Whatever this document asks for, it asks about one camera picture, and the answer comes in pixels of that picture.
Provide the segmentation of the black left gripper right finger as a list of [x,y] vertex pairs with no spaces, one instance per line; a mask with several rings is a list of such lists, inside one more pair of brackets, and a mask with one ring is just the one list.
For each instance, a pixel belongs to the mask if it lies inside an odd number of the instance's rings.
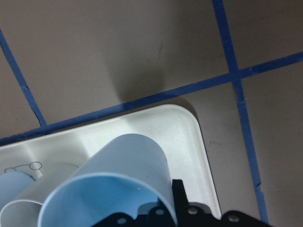
[[209,207],[189,202],[182,180],[172,180],[172,191],[179,227],[268,227],[269,224],[236,210],[217,219]]

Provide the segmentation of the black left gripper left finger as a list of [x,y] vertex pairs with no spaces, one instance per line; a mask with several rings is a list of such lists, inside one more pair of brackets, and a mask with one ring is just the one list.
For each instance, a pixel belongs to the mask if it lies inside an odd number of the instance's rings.
[[155,205],[144,204],[139,209],[136,218],[122,212],[113,213],[100,220],[93,227],[174,227],[175,222],[161,202],[157,201]]

